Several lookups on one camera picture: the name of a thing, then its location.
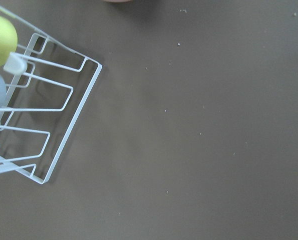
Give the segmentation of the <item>white dish rack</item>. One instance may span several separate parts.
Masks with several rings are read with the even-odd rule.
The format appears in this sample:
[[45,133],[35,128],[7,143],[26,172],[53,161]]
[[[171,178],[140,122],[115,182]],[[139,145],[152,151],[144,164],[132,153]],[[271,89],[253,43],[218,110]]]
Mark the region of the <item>white dish rack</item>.
[[102,64],[71,49],[0,5],[15,28],[16,50],[0,66],[0,177],[22,175],[40,185],[53,174],[102,71]]

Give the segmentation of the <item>yellow cup on rack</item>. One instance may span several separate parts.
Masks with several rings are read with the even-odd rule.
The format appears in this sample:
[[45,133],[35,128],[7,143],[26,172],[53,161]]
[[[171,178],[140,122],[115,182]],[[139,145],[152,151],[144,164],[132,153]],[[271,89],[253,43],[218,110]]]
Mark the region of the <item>yellow cup on rack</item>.
[[0,16],[0,66],[7,61],[9,54],[17,48],[17,32],[14,25]]

